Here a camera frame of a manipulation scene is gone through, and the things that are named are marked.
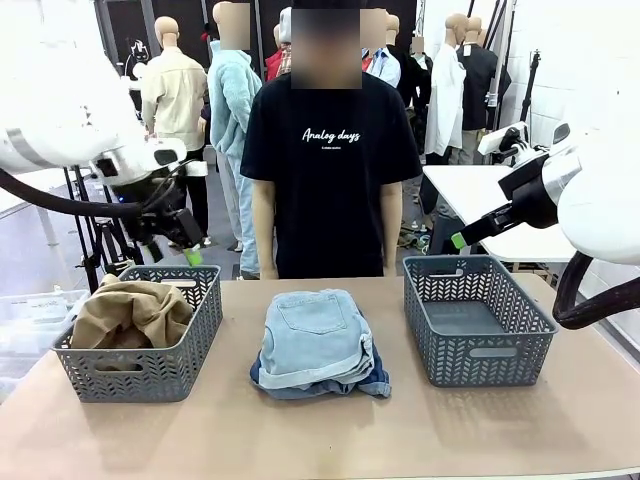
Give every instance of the black t-shirt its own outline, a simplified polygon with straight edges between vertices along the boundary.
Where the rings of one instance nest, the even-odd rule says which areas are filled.
[[[480,130],[487,127],[487,93],[491,88],[491,80],[496,75],[498,57],[491,50],[472,44],[468,56],[464,55],[465,47],[458,49],[458,60],[467,71],[464,79],[464,93],[462,98],[463,130]],[[499,97],[511,85],[511,77],[505,73],[500,80]]]
[[[402,97],[404,106],[408,107],[413,99],[413,106],[416,109],[425,108],[431,97],[431,74],[424,70],[408,51],[391,44],[387,45],[387,49],[400,63],[398,92]],[[420,88],[420,95],[417,93],[418,87]]]
[[[362,89],[291,88],[291,75],[255,98],[241,173],[275,183],[281,278],[382,273],[381,185],[420,174],[404,105],[385,82]]]

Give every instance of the wooden table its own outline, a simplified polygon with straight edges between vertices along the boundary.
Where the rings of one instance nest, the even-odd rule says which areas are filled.
[[[547,309],[554,292],[516,275]],[[393,394],[282,402],[248,371],[267,305],[344,288]],[[496,477],[640,471],[640,376],[593,329],[561,331],[535,387],[442,390],[407,330],[402,279],[226,282],[225,318],[182,403],[82,404],[49,353],[0,407],[0,478],[78,480]]]

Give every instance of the gray plastic basket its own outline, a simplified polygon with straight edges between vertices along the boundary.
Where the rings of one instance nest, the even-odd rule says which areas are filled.
[[[222,321],[219,274],[215,266],[132,267],[123,272],[121,280],[175,282],[193,307],[193,317],[171,348],[71,349],[73,328],[69,329],[53,350],[80,401],[159,403],[187,398]],[[120,368],[109,371],[113,366]]]
[[[437,387],[534,385],[558,327],[497,260],[404,260],[404,309]]]

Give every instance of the back pocket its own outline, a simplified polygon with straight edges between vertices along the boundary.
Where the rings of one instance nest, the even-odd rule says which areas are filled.
[[[347,328],[338,298],[333,294],[283,303],[278,310],[292,330],[322,335]]]

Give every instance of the beige jacket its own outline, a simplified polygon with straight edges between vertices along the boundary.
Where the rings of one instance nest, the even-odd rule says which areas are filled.
[[[198,119],[204,106],[207,75],[178,47],[166,48],[149,61],[142,78],[142,119],[159,138],[177,138],[187,151],[204,145]]]

